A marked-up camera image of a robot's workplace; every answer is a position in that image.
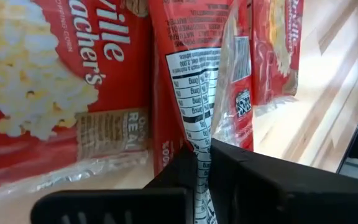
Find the nutrition facts label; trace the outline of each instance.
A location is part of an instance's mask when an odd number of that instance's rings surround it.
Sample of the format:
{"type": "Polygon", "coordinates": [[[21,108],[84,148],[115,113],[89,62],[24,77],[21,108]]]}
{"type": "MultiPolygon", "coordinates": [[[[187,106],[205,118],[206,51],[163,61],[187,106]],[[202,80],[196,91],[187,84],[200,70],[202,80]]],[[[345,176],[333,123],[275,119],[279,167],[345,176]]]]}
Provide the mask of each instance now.
{"type": "Polygon", "coordinates": [[[196,220],[204,220],[208,205],[208,174],[211,165],[211,123],[220,60],[220,48],[193,49],[166,56],[186,138],[198,159],[196,220]]]}

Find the black object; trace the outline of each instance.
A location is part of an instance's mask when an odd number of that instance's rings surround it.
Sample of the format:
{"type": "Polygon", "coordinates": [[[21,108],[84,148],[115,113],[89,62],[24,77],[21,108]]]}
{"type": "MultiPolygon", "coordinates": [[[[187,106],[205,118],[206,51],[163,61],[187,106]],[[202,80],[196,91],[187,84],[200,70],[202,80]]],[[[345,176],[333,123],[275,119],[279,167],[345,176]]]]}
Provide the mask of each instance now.
{"type": "Polygon", "coordinates": [[[209,189],[219,224],[358,223],[357,179],[216,140],[211,155],[209,189]]]}
{"type": "Polygon", "coordinates": [[[196,157],[182,150],[142,190],[62,191],[41,198],[33,224],[193,224],[196,157]]]}

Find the wooden surface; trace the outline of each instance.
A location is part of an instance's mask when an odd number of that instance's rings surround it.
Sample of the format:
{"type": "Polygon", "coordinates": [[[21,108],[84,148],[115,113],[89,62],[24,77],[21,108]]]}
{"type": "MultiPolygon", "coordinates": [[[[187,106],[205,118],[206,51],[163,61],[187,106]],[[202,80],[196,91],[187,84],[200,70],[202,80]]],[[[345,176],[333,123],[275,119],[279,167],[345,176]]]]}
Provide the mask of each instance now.
{"type": "MultiPolygon", "coordinates": [[[[358,0],[305,0],[299,89],[294,103],[254,119],[255,151],[336,171],[358,124],[358,0]]],[[[0,223],[29,224],[42,196],[62,189],[141,188],[146,166],[62,184],[0,203],[0,223]]]]}

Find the light wood panel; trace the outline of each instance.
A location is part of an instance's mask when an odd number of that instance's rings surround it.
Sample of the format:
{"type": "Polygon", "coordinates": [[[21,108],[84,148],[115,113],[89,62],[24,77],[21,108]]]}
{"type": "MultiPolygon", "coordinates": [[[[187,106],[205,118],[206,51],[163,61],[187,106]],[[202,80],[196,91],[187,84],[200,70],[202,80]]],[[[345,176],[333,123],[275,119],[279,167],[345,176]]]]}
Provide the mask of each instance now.
{"type": "Polygon", "coordinates": [[[358,0],[306,0],[295,98],[254,119],[255,151],[335,172],[358,124],[358,0]]]}

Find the barcode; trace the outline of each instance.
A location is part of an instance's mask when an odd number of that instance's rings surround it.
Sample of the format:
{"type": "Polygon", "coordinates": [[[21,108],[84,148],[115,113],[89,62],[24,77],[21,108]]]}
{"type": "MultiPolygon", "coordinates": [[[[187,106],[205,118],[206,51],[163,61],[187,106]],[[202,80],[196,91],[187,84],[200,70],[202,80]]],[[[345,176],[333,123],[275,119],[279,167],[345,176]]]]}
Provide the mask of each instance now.
{"type": "Polygon", "coordinates": [[[242,80],[251,74],[251,61],[249,51],[248,37],[236,37],[235,41],[235,56],[234,56],[234,75],[233,82],[242,80]]]}

